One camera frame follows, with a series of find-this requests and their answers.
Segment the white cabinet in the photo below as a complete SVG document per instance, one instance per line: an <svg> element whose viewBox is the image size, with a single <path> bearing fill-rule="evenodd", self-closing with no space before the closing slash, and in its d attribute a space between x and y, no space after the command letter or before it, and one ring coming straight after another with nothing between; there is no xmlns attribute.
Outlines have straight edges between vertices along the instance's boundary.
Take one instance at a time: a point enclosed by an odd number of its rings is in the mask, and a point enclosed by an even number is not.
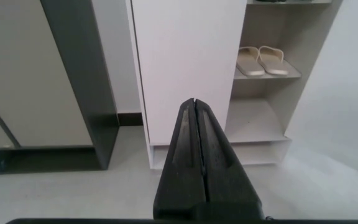
<svg viewBox="0 0 358 224"><path fill-rule="evenodd" d="M349 2L132 1L151 168L163 167L179 105L189 98L211 106L244 165L280 162L301 133L308 141L341 139L346 128L338 122L358 118L349 109L358 107L358 86L346 90L358 84L358 2ZM287 76L236 69L239 47L262 45L283 50ZM346 136L358 139L357 131Z"/></svg>
<svg viewBox="0 0 358 224"><path fill-rule="evenodd" d="M132 1L150 144L170 143L179 106L198 98L225 126L244 0Z"/></svg>

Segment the white slipper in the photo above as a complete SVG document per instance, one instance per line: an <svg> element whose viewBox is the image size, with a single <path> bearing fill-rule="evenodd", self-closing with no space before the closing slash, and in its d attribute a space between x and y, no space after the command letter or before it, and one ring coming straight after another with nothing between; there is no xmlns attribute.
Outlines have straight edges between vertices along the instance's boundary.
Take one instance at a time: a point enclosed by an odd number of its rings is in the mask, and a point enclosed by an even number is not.
<svg viewBox="0 0 358 224"><path fill-rule="evenodd" d="M259 63L267 73L272 75L288 75L288 69L283 64L284 52L273 47L259 47Z"/></svg>
<svg viewBox="0 0 358 224"><path fill-rule="evenodd" d="M256 47L241 47L237 56L237 68L243 75L264 75L265 70L258 63L259 51Z"/></svg>

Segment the cabinet side panel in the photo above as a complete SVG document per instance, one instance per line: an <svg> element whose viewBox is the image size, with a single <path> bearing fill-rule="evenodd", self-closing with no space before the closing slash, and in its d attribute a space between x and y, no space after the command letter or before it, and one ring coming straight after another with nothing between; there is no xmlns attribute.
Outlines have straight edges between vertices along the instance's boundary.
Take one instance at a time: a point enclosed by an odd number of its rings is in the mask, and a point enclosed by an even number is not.
<svg viewBox="0 0 358 224"><path fill-rule="evenodd" d="M341 1L288 8L278 47L302 76L294 80L268 80L267 100L284 129L287 128L314 63L333 24Z"/></svg>
<svg viewBox="0 0 358 224"><path fill-rule="evenodd" d="M169 144L189 98L209 104L224 128L246 1L132 3L150 144Z"/></svg>

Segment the white wall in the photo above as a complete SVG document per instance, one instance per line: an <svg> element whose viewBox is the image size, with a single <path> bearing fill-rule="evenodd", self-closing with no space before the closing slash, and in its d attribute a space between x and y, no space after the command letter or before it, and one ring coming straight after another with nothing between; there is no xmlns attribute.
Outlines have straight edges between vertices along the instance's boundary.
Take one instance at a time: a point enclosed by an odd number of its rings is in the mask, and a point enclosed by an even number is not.
<svg viewBox="0 0 358 224"><path fill-rule="evenodd" d="M342 2L290 129L305 147L358 170L358 1Z"/></svg>
<svg viewBox="0 0 358 224"><path fill-rule="evenodd" d="M93 0L118 113L140 113L125 0Z"/></svg>

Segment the black baseboard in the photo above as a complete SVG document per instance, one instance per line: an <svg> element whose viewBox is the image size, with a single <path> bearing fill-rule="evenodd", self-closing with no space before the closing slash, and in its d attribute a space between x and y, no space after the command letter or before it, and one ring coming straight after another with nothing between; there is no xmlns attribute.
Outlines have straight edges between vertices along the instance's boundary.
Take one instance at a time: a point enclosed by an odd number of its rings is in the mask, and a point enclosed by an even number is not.
<svg viewBox="0 0 358 224"><path fill-rule="evenodd" d="M142 126L142 113L118 113L120 126Z"/></svg>
<svg viewBox="0 0 358 224"><path fill-rule="evenodd" d="M0 149L0 174L102 169L92 146Z"/></svg>

